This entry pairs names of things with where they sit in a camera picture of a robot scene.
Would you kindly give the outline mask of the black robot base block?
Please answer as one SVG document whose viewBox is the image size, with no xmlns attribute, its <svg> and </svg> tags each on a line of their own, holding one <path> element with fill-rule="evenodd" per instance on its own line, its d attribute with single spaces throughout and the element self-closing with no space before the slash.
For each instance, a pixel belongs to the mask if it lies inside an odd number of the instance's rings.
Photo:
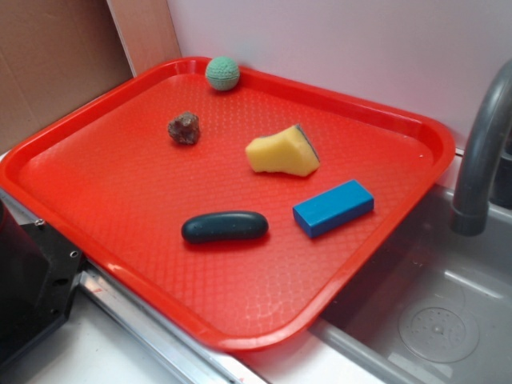
<svg viewBox="0 0 512 384">
<path fill-rule="evenodd" d="M 1 204 L 1 369 L 63 325 L 82 251 L 49 224 L 19 224 Z"/>
</svg>

